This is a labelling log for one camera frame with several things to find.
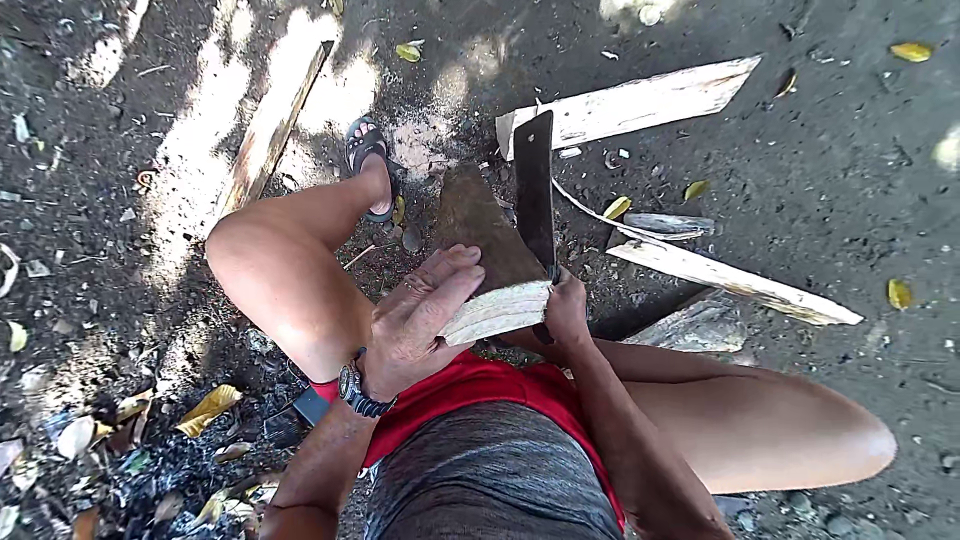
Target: foot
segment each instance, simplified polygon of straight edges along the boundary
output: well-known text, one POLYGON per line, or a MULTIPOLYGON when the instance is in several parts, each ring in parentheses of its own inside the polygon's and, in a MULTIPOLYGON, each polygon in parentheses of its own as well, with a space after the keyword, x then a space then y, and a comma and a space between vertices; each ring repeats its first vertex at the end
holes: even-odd
MULTIPOLYGON (((366 135, 368 131, 375 127, 374 124, 361 123, 360 129, 355 130, 353 136, 361 137, 366 135)), ((380 146, 382 146, 384 150, 387 149, 387 145, 384 142, 380 142, 380 146)), ((370 207, 370 212, 382 215, 390 211, 390 204, 393 202, 391 200, 393 199, 393 191, 390 189, 390 173, 387 172, 387 163, 376 153, 370 153, 363 159, 363 162, 360 163, 360 172, 372 174, 373 177, 377 179, 378 191, 381 193, 381 195, 377 197, 376 204, 370 207)))

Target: gray shirt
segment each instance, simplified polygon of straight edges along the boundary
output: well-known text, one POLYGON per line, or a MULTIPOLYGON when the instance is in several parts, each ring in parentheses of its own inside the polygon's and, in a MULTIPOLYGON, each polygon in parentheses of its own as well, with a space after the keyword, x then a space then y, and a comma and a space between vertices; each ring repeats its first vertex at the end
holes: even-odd
POLYGON ((593 466, 552 420, 511 402, 434 418, 375 466, 368 539, 622 539, 593 466))

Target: watch face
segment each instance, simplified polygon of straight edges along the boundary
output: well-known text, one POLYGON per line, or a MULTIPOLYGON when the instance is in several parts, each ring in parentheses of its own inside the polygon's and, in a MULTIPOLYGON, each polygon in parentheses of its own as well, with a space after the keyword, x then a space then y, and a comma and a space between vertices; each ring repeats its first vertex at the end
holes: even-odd
POLYGON ((344 366, 340 369, 340 399, 345 400, 347 398, 347 392, 350 389, 350 370, 347 366, 344 366))

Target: leg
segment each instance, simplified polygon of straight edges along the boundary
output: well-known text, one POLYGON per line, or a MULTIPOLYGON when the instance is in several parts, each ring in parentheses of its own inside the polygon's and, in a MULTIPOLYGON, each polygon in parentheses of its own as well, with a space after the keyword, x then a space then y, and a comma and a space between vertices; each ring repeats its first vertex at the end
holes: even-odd
POLYGON ((333 252, 364 212, 382 213, 390 197, 386 165, 370 155, 353 178, 235 212, 206 242, 230 299, 311 380, 335 379, 367 342, 373 305, 333 252))
MULTIPOLYGON (((549 355, 532 334, 510 337, 549 355)), ((873 414, 820 384, 690 353, 594 342, 711 493, 858 481, 897 452, 873 414)))

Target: sandal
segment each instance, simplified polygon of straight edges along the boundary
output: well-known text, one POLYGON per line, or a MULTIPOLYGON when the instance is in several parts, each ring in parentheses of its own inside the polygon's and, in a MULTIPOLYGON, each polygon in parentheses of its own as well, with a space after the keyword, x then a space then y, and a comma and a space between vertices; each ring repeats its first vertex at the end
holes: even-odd
POLYGON ((364 214, 369 221, 373 223, 383 223, 389 221, 394 215, 394 206, 396 205, 396 196, 400 194, 399 182, 396 178, 396 170, 400 165, 390 160, 390 144, 380 132, 379 126, 368 116, 361 116, 350 124, 347 129, 347 167, 349 167, 350 176, 356 176, 360 172, 360 166, 363 160, 370 154, 377 154, 383 158, 387 165, 387 173, 390 175, 390 209, 384 213, 373 213, 367 210, 364 214), (370 130, 362 136, 356 136, 355 133, 360 129, 360 124, 368 124, 370 130))

